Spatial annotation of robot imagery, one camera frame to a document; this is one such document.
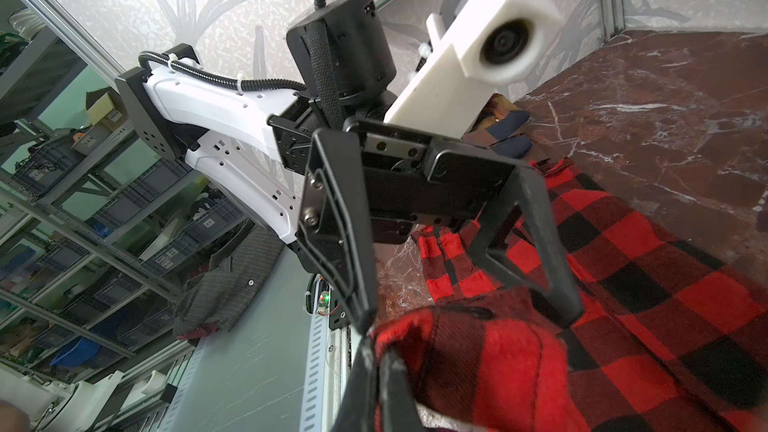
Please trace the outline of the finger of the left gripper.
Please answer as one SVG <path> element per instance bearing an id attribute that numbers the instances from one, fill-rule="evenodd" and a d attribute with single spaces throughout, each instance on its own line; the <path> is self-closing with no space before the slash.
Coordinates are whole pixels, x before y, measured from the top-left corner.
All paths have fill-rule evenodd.
<path id="1" fill-rule="evenodd" d="M 505 165 L 509 170 L 503 185 L 479 214 L 479 230 L 467 253 L 503 286 L 527 289 L 539 313 L 567 328 L 582 316 L 584 306 L 558 235 L 545 180 L 522 161 L 507 161 Z M 506 255 L 505 239 L 520 218 L 528 225 L 547 279 L 545 286 L 527 278 Z"/>
<path id="2" fill-rule="evenodd" d="M 331 129 L 313 133 L 297 240 L 339 294 L 350 324 L 367 333 L 378 310 L 378 282 L 356 135 Z"/>

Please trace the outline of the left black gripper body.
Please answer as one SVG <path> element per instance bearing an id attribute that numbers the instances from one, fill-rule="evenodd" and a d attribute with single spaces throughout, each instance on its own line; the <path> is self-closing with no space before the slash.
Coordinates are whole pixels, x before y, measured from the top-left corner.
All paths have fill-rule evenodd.
<path id="1" fill-rule="evenodd" d="M 419 225 L 460 228 L 519 165 L 487 147 L 380 121 L 350 117 L 344 130 L 360 142 L 376 243 L 401 244 Z"/>

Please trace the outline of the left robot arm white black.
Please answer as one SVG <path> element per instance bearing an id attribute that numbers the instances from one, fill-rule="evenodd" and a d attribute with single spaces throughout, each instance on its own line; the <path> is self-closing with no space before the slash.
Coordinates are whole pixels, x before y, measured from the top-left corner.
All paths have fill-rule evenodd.
<path id="1" fill-rule="evenodd" d="M 558 35 L 551 0 L 459 0 L 403 93 L 373 0 L 336 0 L 290 33 L 302 83 L 206 71 L 189 46 L 145 52 L 117 81 L 141 139 L 221 186 L 321 275 L 349 323 L 378 309 L 374 247 L 477 220 L 470 258 L 559 326 L 583 311 L 543 179 L 462 140 L 493 91 Z"/>

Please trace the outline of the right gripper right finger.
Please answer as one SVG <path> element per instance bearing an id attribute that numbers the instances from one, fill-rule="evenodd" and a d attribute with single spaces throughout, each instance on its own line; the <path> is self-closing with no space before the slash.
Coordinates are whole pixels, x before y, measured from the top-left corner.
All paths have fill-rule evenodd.
<path id="1" fill-rule="evenodd" d="M 379 364 L 379 406 L 384 432 L 425 430 L 408 380 L 408 370 L 394 348 L 388 349 Z"/>

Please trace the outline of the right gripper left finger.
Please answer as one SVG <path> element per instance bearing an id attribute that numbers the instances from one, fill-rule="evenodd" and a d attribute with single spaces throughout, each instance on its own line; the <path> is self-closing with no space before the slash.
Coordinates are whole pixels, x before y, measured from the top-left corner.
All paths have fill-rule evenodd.
<path id="1" fill-rule="evenodd" d="M 370 336 L 361 339 L 333 432 L 374 432 L 378 407 L 378 359 Z"/>

